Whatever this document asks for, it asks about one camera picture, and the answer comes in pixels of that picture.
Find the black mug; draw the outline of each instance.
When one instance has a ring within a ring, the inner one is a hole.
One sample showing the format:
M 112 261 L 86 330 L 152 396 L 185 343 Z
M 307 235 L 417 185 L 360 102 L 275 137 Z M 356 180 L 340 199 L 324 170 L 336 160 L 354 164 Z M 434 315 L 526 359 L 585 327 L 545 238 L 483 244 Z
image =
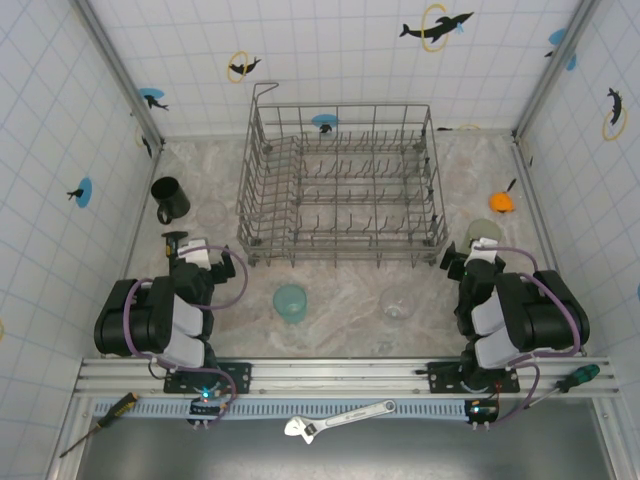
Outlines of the black mug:
M 162 177 L 153 182 L 151 196 L 158 202 L 158 221 L 163 225 L 169 225 L 174 218 L 184 217 L 191 208 L 184 190 L 173 177 Z

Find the yellow-handled screwdriver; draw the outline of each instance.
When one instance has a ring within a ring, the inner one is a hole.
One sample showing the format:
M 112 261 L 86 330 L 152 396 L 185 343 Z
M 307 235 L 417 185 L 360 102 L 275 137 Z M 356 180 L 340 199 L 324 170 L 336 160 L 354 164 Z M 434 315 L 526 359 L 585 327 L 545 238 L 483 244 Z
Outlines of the yellow-handled screwdriver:
M 80 444 L 80 442 L 82 442 L 83 440 L 86 440 L 101 428 L 105 428 L 111 425 L 116 418 L 121 417 L 125 412 L 128 412 L 129 410 L 131 410 L 131 408 L 133 408 L 133 406 L 136 404 L 137 401 L 138 401 L 138 395 L 136 393 L 131 393 L 131 392 L 127 393 L 124 397 L 118 400 L 113 407 L 109 409 L 109 411 L 104 417 L 98 420 L 98 423 L 96 423 L 95 427 L 89 430 L 89 432 L 87 432 L 87 434 L 84 437 L 82 437 L 80 440 L 78 440 L 76 443 L 71 445 L 64 452 L 62 452 L 58 458 L 64 457 L 67 453 L 69 453 L 71 450 L 76 448 Z

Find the orange object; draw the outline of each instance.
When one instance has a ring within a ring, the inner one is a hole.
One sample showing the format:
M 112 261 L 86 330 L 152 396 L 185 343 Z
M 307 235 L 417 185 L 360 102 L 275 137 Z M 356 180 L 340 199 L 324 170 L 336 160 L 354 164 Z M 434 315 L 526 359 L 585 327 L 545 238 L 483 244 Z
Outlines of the orange object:
M 509 196 L 509 191 L 515 185 L 516 179 L 514 178 L 505 192 L 494 193 L 489 197 L 489 208 L 497 213 L 513 212 L 516 206 Z

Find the clear glass bowl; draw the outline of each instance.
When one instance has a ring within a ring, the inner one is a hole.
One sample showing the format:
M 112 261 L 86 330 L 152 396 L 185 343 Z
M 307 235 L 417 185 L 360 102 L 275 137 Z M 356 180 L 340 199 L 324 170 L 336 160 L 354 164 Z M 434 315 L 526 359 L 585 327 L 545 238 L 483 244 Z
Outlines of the clear glass bowl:
M 402 286 L 387 288 L 378 300 L 384 314 L 393 320 L 406 320 L 416 312 L 416 299 L 413 293 Z
M 307 314 L 307 294 L 299 285 L 283 285 L 273 295 L 273 307 L 287 323 L 300 323 Z

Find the marble floor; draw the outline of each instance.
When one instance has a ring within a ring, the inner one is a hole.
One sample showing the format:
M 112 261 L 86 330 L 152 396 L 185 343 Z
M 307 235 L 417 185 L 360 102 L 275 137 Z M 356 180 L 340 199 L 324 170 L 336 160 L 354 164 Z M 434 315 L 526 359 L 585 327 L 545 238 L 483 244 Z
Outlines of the marble floor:
M 469 223 L 488 218 L 500 225 L 502 245 L 531 251 L 544 264 L 522 189 L 512 190 L 516 211 L 500 215 L 488 208 L 489 195 L 504 190 L 517 176 L 510 137 L 498 134 L 444 132 L 437 135 L 445 210 L 450 230 L 447 244 L 462 241 Z M 186 230 L 190 238 L 207 237 L 210 244 L 228 244 L 243 258 L 236 240 L 235 215 L 244 140 L 210 139 L 168 143 L 156 178 L 170 175 L 183 185 L 191 210 L 171 225 L 156 219 L 150 199 L 134 246 L 129 278 L 166 275 L 163 232 Z M 531 271 L 529 261 L 504 254 L 508 271 Z M 211 255 L 213 262 L 219 255 Z M 216 287 L 213 303 L 233 298 L 242 286 L 239 275 Z M 298 325 L 287 325 L 272 306 L 283 284 L 305 288 L 309 311 Z M 400 285 L 417 302 L 406 320 L 391 320 L 378 306 L 380 294 Z M 211 344 L 219 357 L 377 357 L 458 355 L 465 339 L 457 331 L 453 309 L 458 284 L 446 272 L 409 262 L 288 261 L 259 262 L 249 269 L 249 286 L 233 307 L 215 313 Z

